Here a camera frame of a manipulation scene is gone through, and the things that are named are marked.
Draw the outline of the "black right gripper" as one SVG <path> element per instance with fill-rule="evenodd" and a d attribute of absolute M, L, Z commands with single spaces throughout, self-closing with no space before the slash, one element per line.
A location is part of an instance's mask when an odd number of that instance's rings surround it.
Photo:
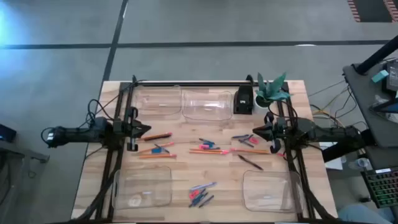
<path fill-rule="evenodd" d="M 276 138 L 276 128 L 274 127 L 274 115 L 268 111 L 264 117 L 264 122 L 265 125 L 254 128 L 252 131 L 254 134 L 257 136 L 265 139 L 266 141 L 271 140 L 272 141 L 272 146 L 270 147 L 271 153 L 272 154 L 277 154 L 282 145 L 280 143 L 280 140 Z"/>

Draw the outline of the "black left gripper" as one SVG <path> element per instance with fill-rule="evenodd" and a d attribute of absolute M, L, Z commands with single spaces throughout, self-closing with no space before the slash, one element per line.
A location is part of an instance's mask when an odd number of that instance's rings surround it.
<path fill-rule="evenodd" d="M 137 118 L 138 109 L 133 106 L 127 106 L 124 112 L 124 133 L 127 138 L 127 151 L 137 151 L 135 137 L 133 136 L 134 121 Z M 136 138 L 141 138 L 146 132 L 148 132 L 152 127 L 141 122 L 136 123 Z"/>

